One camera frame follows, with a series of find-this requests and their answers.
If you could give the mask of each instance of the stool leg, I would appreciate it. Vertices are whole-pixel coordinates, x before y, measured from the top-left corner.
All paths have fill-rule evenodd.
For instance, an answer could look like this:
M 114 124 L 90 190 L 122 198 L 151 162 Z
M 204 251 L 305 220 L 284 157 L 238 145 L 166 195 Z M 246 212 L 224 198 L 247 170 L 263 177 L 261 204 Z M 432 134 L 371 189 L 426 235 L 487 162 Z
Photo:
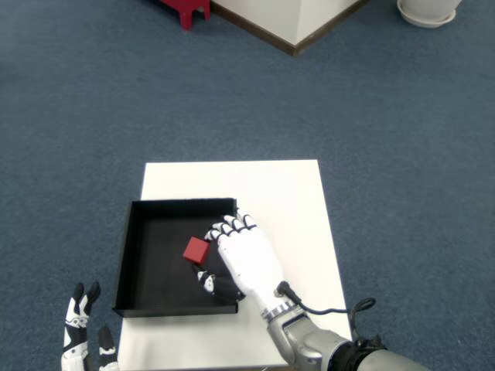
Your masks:
M 204 18 L 210 19 L 210 0 L 205 1 L 203 8 L 204 8 Z
M 180 13 L 180 25 L 186 31 L 193 27 L 193 13 L 192 12 L 181 12 Z

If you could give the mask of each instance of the white flower pot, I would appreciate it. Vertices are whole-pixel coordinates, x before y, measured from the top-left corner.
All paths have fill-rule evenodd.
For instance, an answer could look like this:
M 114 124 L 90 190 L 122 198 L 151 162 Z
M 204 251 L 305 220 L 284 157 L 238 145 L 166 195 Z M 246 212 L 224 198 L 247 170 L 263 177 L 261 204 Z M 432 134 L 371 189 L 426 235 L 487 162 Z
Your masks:
M 402 17 L 417 26 L 435 28 L 451 22 L 462 0 L 398 0 Z

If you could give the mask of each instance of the black box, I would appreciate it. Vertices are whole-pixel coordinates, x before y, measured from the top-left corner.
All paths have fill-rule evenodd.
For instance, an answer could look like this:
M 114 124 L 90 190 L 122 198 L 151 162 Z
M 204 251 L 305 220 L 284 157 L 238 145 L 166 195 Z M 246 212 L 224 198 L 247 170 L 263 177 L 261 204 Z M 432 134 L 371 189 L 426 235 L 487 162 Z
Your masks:
M 223 215 L 235 215 L 235 199 L 134 201 L 118 268 L 113 309 L 122 317 L 237 313 L 237 303 L 216 298 L 200 286 L 183 258 L 190 237 L 203 238 Z M 204 264 L 230 277 L 211 244 Z

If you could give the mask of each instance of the red stool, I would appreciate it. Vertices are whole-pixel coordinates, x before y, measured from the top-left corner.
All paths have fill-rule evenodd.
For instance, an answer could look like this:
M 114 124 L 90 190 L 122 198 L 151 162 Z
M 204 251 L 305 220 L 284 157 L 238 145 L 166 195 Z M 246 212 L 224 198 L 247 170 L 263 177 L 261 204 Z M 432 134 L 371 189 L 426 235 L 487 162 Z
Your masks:
M 199 7 L 204 9 L 204 18 L 210 19 L 210 0 L 160 0 L 179 11 L 180 25 L 188 30 L 193 27 L 193 12 Z

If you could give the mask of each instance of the pot base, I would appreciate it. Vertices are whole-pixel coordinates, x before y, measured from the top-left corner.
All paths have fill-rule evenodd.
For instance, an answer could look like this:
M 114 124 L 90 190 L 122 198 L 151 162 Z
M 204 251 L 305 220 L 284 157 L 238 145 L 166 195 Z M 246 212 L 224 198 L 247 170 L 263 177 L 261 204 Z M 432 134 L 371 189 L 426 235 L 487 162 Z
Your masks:
M 420 19 L 419 17 L 416 17 L 414 15 L 410 15 L 404 11 L 404 8 L 402 7 L 402 2 L 403 0 L 397 0 L 397 7 L 399 11 L 401 12 L 402 18 L 405 19 L 407 22 L 411 23 L 412 25 L 418 26 L 418 27 L 423 27 L 426 29 L 437 29 L 440 26 L 445 25 L 446 23 L 449 23 L 454 20 L 456 17 L 456 10 L 449 15 L 447 15 L 444 19 L 441 21 L 432 21 L 430 19 Z

